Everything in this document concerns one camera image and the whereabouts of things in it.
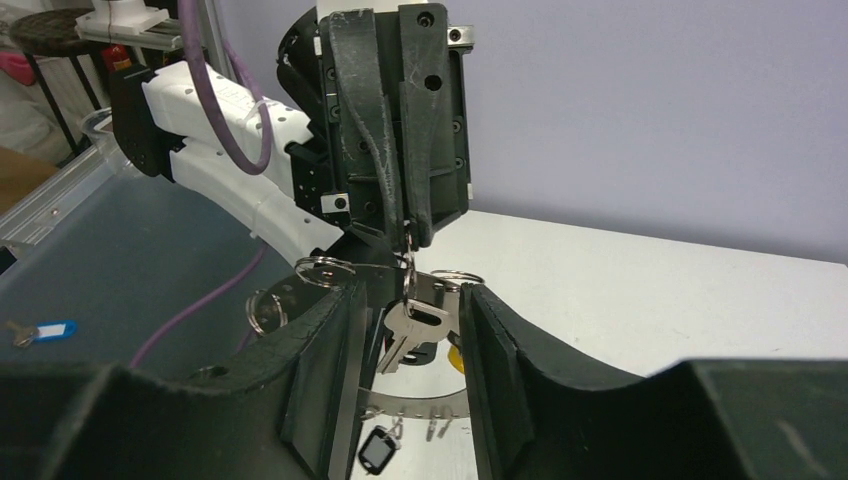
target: white table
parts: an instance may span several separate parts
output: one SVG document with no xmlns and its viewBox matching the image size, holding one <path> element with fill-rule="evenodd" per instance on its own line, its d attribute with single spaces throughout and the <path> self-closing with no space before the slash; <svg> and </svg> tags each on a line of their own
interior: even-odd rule
<svg viewBox="0 0 848 480">
<path fill-rule="evenodd" d="M 417 257 L 464 270 L 528 321 L 623 370 L 650 375 L 692 357 L 848 358 L 845 265 L 470 212 Z M 374 390 L 432 396 L 464 387 L 436 362 L 378 376 Z M 381 417 L 368 422 L 390 425 Z M 404 422 L 389 479 L 477 478 L 469 420 L 426 442 Z M 357 464 L 353 478 L 365 478 Z"/>
</svg>

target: bolt hole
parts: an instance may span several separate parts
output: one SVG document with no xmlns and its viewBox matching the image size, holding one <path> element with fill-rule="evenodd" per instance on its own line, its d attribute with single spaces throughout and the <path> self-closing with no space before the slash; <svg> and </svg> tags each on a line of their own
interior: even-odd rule
<svg viewBox="0 0 848 480">
<path fill-rule="evenodd" d="M 424 79 L 424 86 L 427 87 L 427 90 L 436 92 L 442 88 L 442 79 L 438 75 L 430 75 Z"/>
<path fill-rule="evenodd" d="M 436 19 L 433 18 L 433 14 L 430 12 L 422 12 L 418 15 L 418 25 L 421 25 L 424 28 L 430 28 L 435 23 Z"/>
</svg>

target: keychain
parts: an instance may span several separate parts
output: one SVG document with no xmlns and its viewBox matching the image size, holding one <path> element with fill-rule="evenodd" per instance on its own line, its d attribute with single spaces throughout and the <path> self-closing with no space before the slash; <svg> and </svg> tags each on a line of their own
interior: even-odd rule
<svg viewBox="0 0 848 480">
<path fill-rule="evenodd" d="M 400 450 L 400 437 L 403 436 L 403 417 L 392 425 L 390 430 L 377 426 L 365 439 L 357 457 L 359 464 L 371 475 L 380 475 Z"/>
</svg>

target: lavender wall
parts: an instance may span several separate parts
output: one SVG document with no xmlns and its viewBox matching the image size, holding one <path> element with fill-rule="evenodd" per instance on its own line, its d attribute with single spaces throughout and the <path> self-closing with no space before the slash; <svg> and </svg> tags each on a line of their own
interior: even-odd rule
<svg viewBox="0 0 848 480">
<path fill-rule="evenodd" d="M 219 0 L 268 93 L 309 0 Z M 474 208 L 848 263 L 848 2 L 448 1 Z"/>
</svg>

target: key ring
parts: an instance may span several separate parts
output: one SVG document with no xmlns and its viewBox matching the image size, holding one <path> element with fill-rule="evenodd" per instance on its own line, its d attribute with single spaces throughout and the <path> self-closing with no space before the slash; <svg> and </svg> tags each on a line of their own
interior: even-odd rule
<svg viewBox="0 0 848 480">
<path fill-rule="evenodd" d="M 314 278 L 310 278 L 308 275 L 306 275 L 306 273 L 304 273 L 304 272 L 308 272 L 309 270 L 314 269 L 315 267 L 317 267 L 319 265 L 325 266 L 325 267 L 336 267 L 338 269 L 341 269 L 341 270 L 344 270 L 344 271 L 350 273 L 351 275 L 356 275 L 356 269 L 353 268 L 352 263 L 346 262 L 344 260 L 339 260 L 338 258 L 333 258 L 333 257 L 306 257 L 306 258 L 301 258 L 300 260 L 298 260 L 294 264 L 294 273 L 296 273 L 297 276 L 300 277 L 301 280 L 303 280 L 305 283 L 308 283 L 310 285 L 315 285 L 317 287 L 322 287 L 322 288 L 334 288 L 334 287 L 336 287 L 338 285 L 336 283 L 332 283 L 332 282 L 328 282 L 328 281 L 324 281 L 324 280 L 316 280 Z M 332 277 L 333 276 L 333 272 L 321 272 L 321 273 L 325 277 Z"/>
<path fill-rule="evenodd" d="M 259 302 L 259 299 L 265 294 L 265 290 L 257 290 L 248 297 L 247 301 L 244 303 L 244 312 L 247 314 L 247 321 L 250 323 L 253 331 L 256 332 L 260 337 L 264 337 L 268 334 L 262 325 L 260 325 L 259 320 L 256 318 L 256 303 Z M 276 307 L 277 312 L 279 312 L 280 317 L 280 327 L 285 327 L 286 324 L 289 323 L 288 315 L 283 311 L 283 306 L 280 304 L 280 297 L 271 294 L 271 301 L 274 302 L 274 306 Z"/>
</svg>

